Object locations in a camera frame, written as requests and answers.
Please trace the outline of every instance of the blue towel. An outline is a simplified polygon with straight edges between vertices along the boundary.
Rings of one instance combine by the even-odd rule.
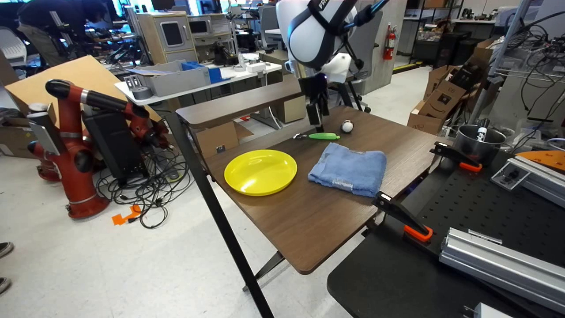
[[[330,143],[308,173],[308,180],[354,195],[375,197],[385,169],[386,156],[381,151],[357,152]]]

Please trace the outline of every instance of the blue object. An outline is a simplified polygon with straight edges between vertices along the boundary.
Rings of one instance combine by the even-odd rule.
[[[188,70],[193,70],[195,68],[206,67],[206,66],[200,65],[196,61],[189,61],[189,62],[181,63],[181,67],[183,71],[188,71]],[[210,74],[210,84],[228,80],[221,78],[221,72],[219,67],[209,68],[208,73]]]
[[[357,152],[330,143],[308,173],[308,180],[354,195],[375,197],[385,169],[386,156],[381,151]]]

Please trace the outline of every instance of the white ball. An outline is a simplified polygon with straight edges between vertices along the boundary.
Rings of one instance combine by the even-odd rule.
[[[353,130],[353,123],[351,121],[344,121],[341,123],[341,131],[350,133]]]

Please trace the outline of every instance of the floor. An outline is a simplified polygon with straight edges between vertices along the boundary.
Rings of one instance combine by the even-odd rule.
[[[391,84],[363,101],[372,114],[406,124],[424,94],[428,71],[394,75]],[[256,135],[272,131],[253,121],[244,125]],[[94,218],[74,221],[66,215],[60,183],[40,180],[36,165],[36,160],[0,157],[0,240],[15,244],[0,259],[0,276],[12,279],[0,295],[0,316],[259,317],[195,185],[168,206],[167,221],[155,230],[137,222],[114,226],[113,215],[129,214],[115,204]],[[275,248],[212,186],[257,271]],[[362,239],[355,235],[311,275],[298,274],[285,261],[262,278],[275,316],[349,317],[328,294],[326,279]]]

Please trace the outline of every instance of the fire extinguisher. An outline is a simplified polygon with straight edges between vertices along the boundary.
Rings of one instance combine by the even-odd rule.
[[[395,45],[396,45],[396,26],[391,28],[389,23],[388,30],[386,32],[386,40],[385,40],[385,55],[384,55],[385,60],[392,59]]]

